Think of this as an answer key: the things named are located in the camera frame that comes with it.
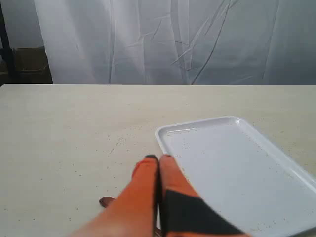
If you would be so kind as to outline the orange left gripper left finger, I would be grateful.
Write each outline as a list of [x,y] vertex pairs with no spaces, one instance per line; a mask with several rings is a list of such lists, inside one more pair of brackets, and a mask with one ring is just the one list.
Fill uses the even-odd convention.
[[138,162],[130,183],[93,220],[71,237],[153,237],[157,217],[158,159]]

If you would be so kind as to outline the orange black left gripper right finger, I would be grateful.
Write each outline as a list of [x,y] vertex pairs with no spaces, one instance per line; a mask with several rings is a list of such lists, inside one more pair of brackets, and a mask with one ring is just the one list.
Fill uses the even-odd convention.
[[174,157],[159,160],[164,237],[246,237],[246,233],[213,211],[189,184]]

